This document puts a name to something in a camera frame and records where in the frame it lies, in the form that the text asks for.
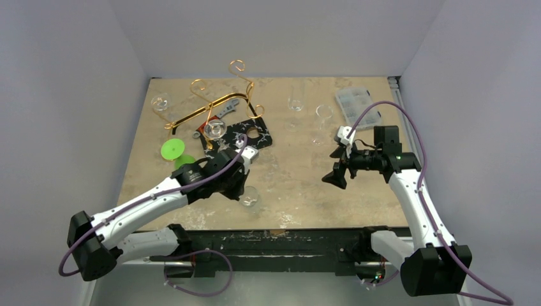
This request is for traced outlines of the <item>short ribbed clear goblet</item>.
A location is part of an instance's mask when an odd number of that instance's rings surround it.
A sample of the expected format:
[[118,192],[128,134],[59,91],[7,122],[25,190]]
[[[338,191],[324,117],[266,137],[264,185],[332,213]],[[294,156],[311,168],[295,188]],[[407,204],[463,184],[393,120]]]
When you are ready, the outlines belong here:
[[253,186],[246,186],[244,193],[239,198],[239,204],[248,212],[256,214],[260,208],[260,194]]

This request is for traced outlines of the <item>clear stemmed glass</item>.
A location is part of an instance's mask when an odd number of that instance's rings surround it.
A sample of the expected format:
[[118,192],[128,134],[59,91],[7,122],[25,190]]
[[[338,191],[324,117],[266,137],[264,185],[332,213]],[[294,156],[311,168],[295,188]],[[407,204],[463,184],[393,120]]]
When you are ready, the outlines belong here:
[[209,120],[203,128],[203,136],[205,138],[205,149],[218,151],[228,147],[227,142],[223,139],[227,131],[226,123],[221,119]]

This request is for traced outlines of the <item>green plastic wine glass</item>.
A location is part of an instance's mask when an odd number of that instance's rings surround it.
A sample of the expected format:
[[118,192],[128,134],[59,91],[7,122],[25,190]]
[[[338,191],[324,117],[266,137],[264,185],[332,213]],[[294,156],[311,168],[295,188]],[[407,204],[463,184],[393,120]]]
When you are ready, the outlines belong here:
[[171,161],[174,164],[174,170],[178,170],[185,164],[195,163],[195,158],[184,151],[185,143],[178,138],[171,138],[163,143],[160,154],[164,160]]

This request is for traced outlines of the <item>clear round wine glass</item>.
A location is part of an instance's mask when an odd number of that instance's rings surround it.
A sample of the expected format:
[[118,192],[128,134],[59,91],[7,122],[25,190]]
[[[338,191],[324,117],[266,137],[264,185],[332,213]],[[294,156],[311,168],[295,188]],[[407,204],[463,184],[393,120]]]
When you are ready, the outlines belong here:
[[164,112],[172,105],[171,97],[166,92],[161,92],[151,99],[152,109],[156,112]]

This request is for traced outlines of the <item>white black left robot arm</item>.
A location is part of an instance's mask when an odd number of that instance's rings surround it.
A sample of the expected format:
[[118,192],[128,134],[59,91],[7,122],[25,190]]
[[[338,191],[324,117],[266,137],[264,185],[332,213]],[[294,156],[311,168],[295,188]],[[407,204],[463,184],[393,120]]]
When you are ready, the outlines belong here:
[[67,236],[67,255],[77,266],[74,274],[89,282],[135,259],[157,256],[184,260],[190,243],[179,225],[147,233],[139,229],[215,193],[238,200],[258,155],[253,147],[222,150],[212,158],[180,166],[152,189],[118,207],[94,215],[84,211],[74,214]]

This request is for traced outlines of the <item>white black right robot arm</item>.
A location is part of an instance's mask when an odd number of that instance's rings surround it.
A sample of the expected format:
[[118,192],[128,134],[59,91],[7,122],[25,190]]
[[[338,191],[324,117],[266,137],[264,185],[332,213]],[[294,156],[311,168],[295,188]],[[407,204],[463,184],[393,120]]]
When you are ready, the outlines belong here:
[[460,263],[469,267],[472,254],[468,246],[458,245],[443,225],[429,195],[424,192],[421,165],[412,152],[403,152],[397,126],[376,126],[376,145],[359,149],[350,126],[338,128],[334,137],[337,149],[332,171],[323,182],[339,188],[347,186],[345,173],[354,178],[359,170],[383,175],[399,200],[410,229],[412,244],[407,244],[389,229],[377,230],[358,242],[360,255],[366,259],[383,256],[397,268],[409,296],[458,294],[466,274]]

